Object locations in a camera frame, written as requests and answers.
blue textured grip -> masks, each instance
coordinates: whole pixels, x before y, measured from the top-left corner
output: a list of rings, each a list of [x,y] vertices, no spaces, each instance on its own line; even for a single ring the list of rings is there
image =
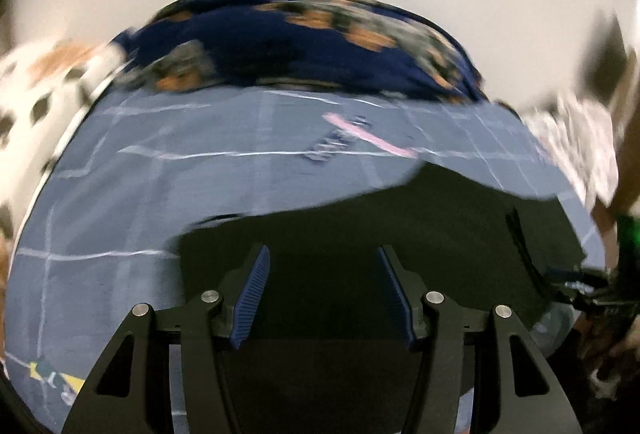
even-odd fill
[[[382,260],[382,265],[385,268],[383,285],[385,288],[386,308],[389,311],[391,321],[393,322],[396,330],[402,335],[402,338],[404,338],[404,341],[407,343],[407,348],[412,349],[417,343],[417,339],[412,327],[411,307],[404,296],[404,292],[400,287],[398,278],[396,277],[396,274],[382,248],[379,249],[378,254]]]
[[[234,307],[234,326],[229,336],[229,343],[234,349],[238,349],[249,336],[270,267],[269,249],[263,246]]]

blue gripper pad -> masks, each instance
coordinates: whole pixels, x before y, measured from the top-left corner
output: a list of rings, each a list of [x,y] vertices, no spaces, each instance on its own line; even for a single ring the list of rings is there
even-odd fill
[[[229,336],[229,343],[234,349],[238,349],[249,336],[262,292],[267,284],[270,267],[269,249],[263,246],[234,307],[234,322]]]
[[[417,349],[427,335],[422,312],[424,283],[413,272],[404,270],[390,246],[378,249],[382,262],[383,298],[395,329],[409,350]]]

black plastic bracket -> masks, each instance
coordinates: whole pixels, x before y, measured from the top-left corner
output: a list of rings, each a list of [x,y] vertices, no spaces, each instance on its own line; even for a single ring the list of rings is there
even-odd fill
[[[388,286],[399,297],[396,304],[401,304],[392,311],[405,314],[408,347],[422,351],[403,434],[454,432],[465,344],[476,347],[473,434],[582,432],[555,375],[513,310],[459,306],[405,270],[391,246],[378,253]],[[218,290],[159,312],[145,303],[134,306],[89,374],[63,434],[172,434],[169,343],[182,345],[191,434],[240,434],[221,351],[248,334],[253,317],[247,319],[242,303],[255,311],[268,267],[268,250],[255,245]],[[234,336],[236,326],[241,335]]]

navy blue fabric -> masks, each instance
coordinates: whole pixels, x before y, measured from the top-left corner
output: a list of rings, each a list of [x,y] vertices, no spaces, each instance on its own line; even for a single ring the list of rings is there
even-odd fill
[[[458,42],[420,16],[373,0],[180,0],[114,41],[129,55],[129,70],[199,43],[212,71],[189,87],[285,83],[431,101],[486,99]]]

white fabric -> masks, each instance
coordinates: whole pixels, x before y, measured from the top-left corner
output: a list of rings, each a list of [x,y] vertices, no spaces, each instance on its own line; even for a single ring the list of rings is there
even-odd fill
[[[0,205],[9,208],[14,235],[65,130],[86,110],[87,99],[94,101],[100,95],[101,82],[124,61],[120,48],[109,44],[80,64],[78,74],[68,74],[78,69],[75,66],[34,82],[28,67],[55,45],[55,41],[30,43],[0,59],[0,114],[15,120],[6,143],[0,144]],[[43,97],[49,98],[47,114],[32,123],[33,106]]]
[[[611,117],[594,100],[573,93],[558,96],[558,114],[536,111],[522,118],[567,177],[582,204],[593,208],[596,197],[609,205],[618,186],[618,166]]]

